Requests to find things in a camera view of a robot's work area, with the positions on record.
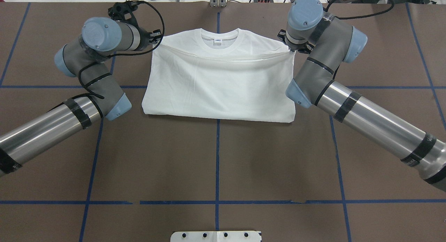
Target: brown table surface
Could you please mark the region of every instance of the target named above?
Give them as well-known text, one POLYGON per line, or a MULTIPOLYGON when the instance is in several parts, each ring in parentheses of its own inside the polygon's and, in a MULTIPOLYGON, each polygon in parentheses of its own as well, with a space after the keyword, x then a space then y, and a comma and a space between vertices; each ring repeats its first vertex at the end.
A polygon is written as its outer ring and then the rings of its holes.
MULTIPOLYGON (((83 92, 54 54, 110 3, 0 3, 0 134, 83 92)), ((334 4, 336 15, 387 5, 334 4)), ((290 4, 157 3, 166 34, 243 28, 276 38, 290 4)), ((368 44, 336 79, 446 140, 446 6, 350 20, 368 44)), ((157 15, 136 12, 147 30, 157 15)), ((295 69, 306 56, 297 54, 295 69)), ((144 115, 151 55, 108 62, 133 108, 0 179, 0 241, 157 241, 257 230, 265 242, 446 241, 446 193, 383 148, 297 107, 291 124, 144 115)))

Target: grid line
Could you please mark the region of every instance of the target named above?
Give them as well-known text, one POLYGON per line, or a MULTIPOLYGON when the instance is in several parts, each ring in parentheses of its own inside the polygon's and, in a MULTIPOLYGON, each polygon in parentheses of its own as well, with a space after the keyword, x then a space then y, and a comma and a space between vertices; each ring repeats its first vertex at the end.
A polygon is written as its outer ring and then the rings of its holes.
POLYGON ((339 161, 338 143, 336 142, 335 126, 333 124, 333 117, 329 116, 329 119, 330 119, 330 127, 331 127, 331 137, 333 138, 334 150, 336 152, 336 163, 337 163, 337 167, 338 167, 339 188, 341 189, 342 207, 344 209, 344 220, 345 220, 345 228, 347 230, 347 239, 348 239, 348 242, 352 242, 352 234, 350 232, 350 223, 348 221, 347 204, 345 203, 344 182, 342 180, 341 162, 339 161))
MULTIPOLYGON (((27 16, 27 13, 29 11, 31 3, 28 3, 27 9, 25 11, 21 26, 18 30, 16 39, 14 41, 13 47, 11 48, 5 69, 3 70, 2 77, 0 78, 0 88, 82 88, 80 85, 2 85, 3 80, 5 78, 5 74, 10 62, 10 59, 13 55, 14 48, 16 46, 16 42, 18 40, 18 37, 20 35, 22 26, 24 24, 25 18, 27 16)), ((406 9, 411 25, 411 29, 414 34, 415 42, 417 44, 422 63, 424 65, 426 75, 428 77, 430 86, 347 86, 350 89, 358 89, 358 88, 364 88, 364 89, 431 89, 437 104, 437 108, 440 112, 440 116, 443 122, 443 126, 446 129, 446 123, 443 116, 443 112, 441 110, 438 97, 435 93, 435 89, 445 89, 446 86, 433 86, 432 79, 430 77, 427 65, 424 60, 424 56, 422 54, 421 47, 419 45, 414 25, 411 19, 410 11, 408 4, 406 3, 406 9)), ((220 33, 220 12, 217 13, 217 33, 220 33)), ((115 59, 113 58, 112 65, 110 72, 113 72, 115 59)), ((146 85, 124 85, 121 86, 121 88, 147 88, 146 85)), ((348 213, 347 213, 347 204, 385 204, 385 203, 446 203, 446 199, 380 199, 380 200, 346 200, 345 199, 345 193, 344 193, 344 186, 343 186, 343 179, 341 175, 341 167, 340 167, 340 161, 339 161, 339 153, 338 153, 338 147, 336 143, 336 133, 333 126, 333 118, 330 116, 330 126, 332 131, 332 137, 333 137, 333 143, 336 150, 336 160, 338 163, 338 176, 339 176, 339 184, 341 189, 341 200, 310 200, 306 202, 293 202, 293 201, 262 201, 262 200, 254 200, 254 201, 221 201, 220 200, 220 190, 219 190, 219 184, 220 184, 220 157, 219 157, 219 151, 220 151, 220 120, 217 120, 217 135, 216 135, 216 181, 215 181, 215 201, 140 201, 140 205, 175 205, 175 204, 214 204, 215 205, 215 229, 219 230, 219 218, 218 218, 218 206, 219 204, 342 204, 344 208, 344 218, 346 222, 346 229, 347 229, 347 237, 348 241, 351 242, 351 233, 350 233, 350 227, 349 227, 349 221, 348 221, 348 213)), ((102 128, 103 128, 103 121, 101 120, 100 127, 99 127, 99 134, 98 134, 98 140, 96 144, 96 150, 94 155, 94 161, 91 171, 91 177, 89 182, 89 188, 88 188, 88 194, 86 201, 0 201, 0 204, 84 204, 85 210, 84 210, 84 217, 83 217, 83 223, 81 227, 81 234, 79 241, 81 242, 83 240, 83 233, 85 231, 85 225, 86 225, 86 219, 88 214, 88 206, 90 204, 132 204, 128 201, 90 201, 91 198, 91 189, 92 184, 94 180, 94 172, 97 162, 97 156, 99 153, 99 143, 102 136, 102 128)))
POLYGON ((17 41, 19 40, 19 36, 22 31, 23 25, 25 23, 26 16, 28 15, 30 6, 31 6, 31 3, 29 2, 26 7, 25 14, 23 15, 22 22, 20 23, 19 30, 17 31, 16 38, 14 39, 13 46, 11 47, 11 51, 9 52, 8 59, 6 60, 5 68, 3 69, 3 73, 0 78, 0 85, 2 85, 3 80, 5 79, 6 71, 8 70, 8 66, 9 66, 9 62, 11 61, 11 58, 13 57, 14 49, 16 48, 17 41))
POLYGON ((88 207, 90 205, 91 189, 93 188, 94 172, 96 171, 96 162, 98 160, 99 143, 101 142, 103 124, 104 124, 104 120, 101 119, 101 124, 99 126, 98 139, 96 142, 96 150, 94 151, 93 166, 91 167, 90 182, 88 184, 88 193, 87 193, 86 201, 85 201, 85 209, 84 209, 84 215, 83 215, 83 219, 82 219, 81 231, 80 231, 80 235, 79 235, 79 242, 83 241, 83 235, 85 232, 86 218, 88 215, 88 207))
POLYGON ((411 27, 412 33, 414 35, 415 43, 417 44, 418 52, 420 54, 420 58, 423 63, 423 66, 424 66, 424 70, 426 72, 427 79, 429 80, 430 88, 432 89, 433 97, 435 98, 435 104, 437 105, 438 112, 440 114, 441 121, 443 123, 443 128, 446 130, 446 121, 445 121, 445 117, 443 115, 443 110, 441 110, 440 102, 438 101, 437 93, 435 92, 435 87, 433 86, 433 82, 432 82, 432 78, 430 77, 429 69, 427 68, 423 52, 422 52, 420 44, 418 42, 417 33, 415 32, 414 23, 412 22, 412 16, 410 15, 410 9, 409 9, 408 3, 406 3, 406 10, 407 10, 407 15, 409 17, 410 27, 411 27))
MULTIPOLYGON (((357 199, 357 200, 308 200, 295 202, 290 200, 191 200, 191 201, 140 201, 140 205, 187 205, 187 204, 396 204, 396 203, 446 203, 446 199, 357 199)), ((0 204, 86 204, 86 201, 30 201, 2 200, 0 204)), ((129 201, 89 201, 95 205, 131 205, 129 201)))
MULTIPOLYGON (((220 12, 217 12, 217 34, 220 33, 220 12)), ((220 230, 220 120, 217 119, 217 137, 215 147, 215 230, 220 230)))

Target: black tape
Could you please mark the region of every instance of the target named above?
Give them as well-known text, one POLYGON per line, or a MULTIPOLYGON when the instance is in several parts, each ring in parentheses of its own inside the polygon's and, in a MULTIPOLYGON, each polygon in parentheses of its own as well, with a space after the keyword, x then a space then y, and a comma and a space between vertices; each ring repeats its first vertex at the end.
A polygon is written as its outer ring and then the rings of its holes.
POLYGON ((87 53, 87 55, 89 55, 97 63, 103 64, 105 61, 110 59, 108 57, 99 55, 99 53, 97 53, 96 50, 93 50, 88 45, 86 45, 85 41, 82 38, 82 35, 79 36, 78 40, 79 40, 80 46, 85 51, 85 53, 87 53))
POLYGON ((414 167, 420 163, 420 161, 428 155, 432 150, 437 138, 426 132, 421 143, 415 148, 415 150, 409 154, 406 158, 402 158, 401 162, 407 164, 410 167, 414 167))
POLYGON ((333 118, 342 123, 346 115, 350 112, 350 110, 352 110, 360 97, 362 97, 361 94, 357 93, 356 91, 352 91, 344 103, 342 103, 341 107, 338 109, 333 118))
POLYGON ((86 129, 91 126, 91 120, 88 117, 87 114, 82 110, 82 108, 79 106, 79 104, 74 101, 72 98, 68 98, 63 102, 70 110, 71 112, 76 116, 76 118, 79 120, 79 123, 81 123, 82 128, 86 129))
POLYGON ((317 106, 317 104, 319 104, 319 100, 322 98, 322 96, 324 95, 325 91, 327 91, 328 87, 330 87, 330 85, 334 82, 334 80, 331 80, 330 82, 328 82, 327 85, 325 85, 324 89, 321 91, 321 93, 319 93, 319 96, 317 96, 316 101, 314 102, 314 105, 317 106))
POLYGON ((2 172, 8 174, 17 171, 21 167, 21 164, 12 159, 8 153, 0 147, 0 170, 2 170, 2 172))
POLYGON ((424 181, 426 181, 429 184, 434 184, 434 183, 440 182, 444 178, 446 178, 446 166, 444 166, 443 169, 441 169, 435 175, 433 175, 432 177, 430 177, 428 179, 425 179, 424 181))
POLYGON ((319 23, 317 23, 316 27, 314 28, 313 32, 309 36, 308 40, 310 42, 316 43, 319 40, 319 38, 322 36, 322 34, 324 33, 325 29, 327 29, 328 26, 330 26, 330 24, 331 24, 331 21, 322 18, 321 21, 319 21, 319 23))
POLYGON ((106 73, 106 74, 104 74, 104 75, 100 75, 99 77, 96 77, 95 79, 93 79, 93 80, 91 80, 90 82, 88 82, 88 83, 86 83, 85 84, 85 87, 90 87, 92 84, 94 84, 94 83, 96 83, 97 81, 99 81, 99 80, 101 80, 101 79, 103 79, 103 78, 106 78, 106 77, 108 77, 108 76, 111 76, 112 74, 111 73, 106 73))
POLYGON ((326 69, 328 72, 331 73, 331 75, 333 75, 334 72, 335 72, 335 71, 333 71, 332 69, 330 69, 330 67, 326 66, 325 64, 322 64, 321 62, 317 61, 316 59, 314 59, 314 58, 312 58, 312 57, 308 57, 307 60, 313 62, 314 64, 319 65, 319 66, 322 67, 323 69, 326 69))

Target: blue tape line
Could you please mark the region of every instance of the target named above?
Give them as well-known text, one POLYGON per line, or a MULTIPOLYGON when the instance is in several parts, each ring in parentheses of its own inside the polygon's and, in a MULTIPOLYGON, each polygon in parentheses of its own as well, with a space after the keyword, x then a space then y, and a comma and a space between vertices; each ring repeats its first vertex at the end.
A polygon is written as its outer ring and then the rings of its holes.
POLYGON ((27 88, 51 88, 51 89, 66 89, 66 88, 82 88, 80 85, 2 85, 0 88, 19 88, 19 89, 27 89, 27 88))
POLYGON ((96 142, 96 150, 94 151, 93 166, 91 167, 90 182, 88 184, 88 193, 86 195, 86 203, 85 203, 84 215, 83 215, 83 219, 82 219, 81 232, 80 232, 80 235, 79 235, 79 242, 83 241, 83 235, 84 235, 85 224, 86 224, 86 217, 88 215, 88 207, 90 205, 91 189, 93 188, 94 173, 96 171, 96 162, 98 161, 99 143, 101 142, 103 124, 104 124, 104 119, 101 119, 101 124, 99 126, 98 140, 96 142))
MULTIPOLYGON (((308 200, 294 202, 290 200, 197 200, 197 201, 140 201, 143 205, 175 205, 175 204, 392 204, 392 203, 446 203, 446 199, 359 199, 359 200, 308 200)), ((86 204, 86 201, 31 201, 1 200, 0 204, 86 204)), ((128 201, 89 201, 88 204, 133 204, 128 201)))
POLYGON ((140 201, 140 204, 153 204, 153 205, 164 205, 164 204, 215 204, 214 200, 192 200, 192 201, 140 201))
POLYGON ((343 201, 342 206, 344 208, 344 219, 345 219, 345 227, 347 229, 347 238, 348 238, 348 242, 352 242, 352 234, 350 232, 350 223, 348 221, 347 205, 345 204, 344 183, 342 180, 341 163, 339 161, 338 143, 336 142, 335 126, 333 124, 333 117, 331 117, 331 116, 330 116, 330 126, 331 126, 331 136, 333 138, 333 143, 334 143, 334 150, 336 151, 336 162, 338 164, 339 187, 341 188, 341 198, 343 201))
POLYGON ((215 230, 220 229, 218 201, 220 200, 220 120, 217 119, 217 141, 215 155, 215 230))
POLYGON ((88 204, 133 204, 128 201, 90 201, 88 204))
POLYGON ((110 73, 113 75, 113 70, 115 69, 115 60, 116 57, 114 56, 113 58, 111 58, 111 66, 110 66, 110 73))
POLYGON ((220 12, 217 12, 217 33, 220 34, 220 12))
POLYGON ((147 85, 123 85, 123 89, 147 89, 147 85))
POLYGON ((85 204, 86 201, 1 200, 0 204, 85 204))
POLYGON ((31 3, 29 2, 27 7, 26 7, 25 14, 23 15, 22 22, 20 23, 19 30, 17 31, 16 39, 14 39, 13 46, 11 47, 11 51, 9 52, 9 56, 8 56, 8 60, 6 61, 6 64, 5 64, 5 68, 3 69, 3 73, 2 73, 1 78, 0 78, 0 85, 2 85, 3 80, 5 79, 6 71, 8 70, 8 66, 9 66, 9 62, 11 61, 11 58, 13 56, 14 49, 16 48, 16 44, 17 44, 17 41, 19 39, 20 32, 22 31, 23 25, 25 23, 26 16, 28 15, 30 6, 31 6, 31 3))
POLYGON ((437 104, 438 112, 440 113, 441 121, 443 122, 443 128, 446 130, 445 117, 443 115, 443 111, 441 110, 440 102, 438 101, 437 93, 435 92, 432 78, 430 77, 429 69, 427 69, 426 61, 424 59, 423 52, 422 52, 420 44, 418 42, 417 33, 415 32, 414 23, 412 22, 412 17, 410 15, 410 9, 409 9, 408 3, 406 3, 406 10, 407 10, 407 15, 409 16, 410 27, 412 29, 412 33, 414 34, 415 43, 417 44, 417 48, 420 53, 421 61, 423 62, 424 70, 426 71, 427 79, 429 80, 430 88, 432 89, 433 97, 435 98, 435 103, 437 104))
POLYGON ((375 199, 346 200, 346 204, 389 204, 389 203, 446 203, 446 199, 375 199))

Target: folded t-shirt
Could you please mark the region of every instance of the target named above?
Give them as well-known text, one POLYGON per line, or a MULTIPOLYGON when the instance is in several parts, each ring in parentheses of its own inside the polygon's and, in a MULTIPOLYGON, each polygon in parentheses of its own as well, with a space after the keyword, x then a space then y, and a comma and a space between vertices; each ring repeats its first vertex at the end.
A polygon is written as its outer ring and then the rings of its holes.
POLYGON ((294 53, 247 30, 165 36, 153 51, 144 113, 290 123, 294 53))

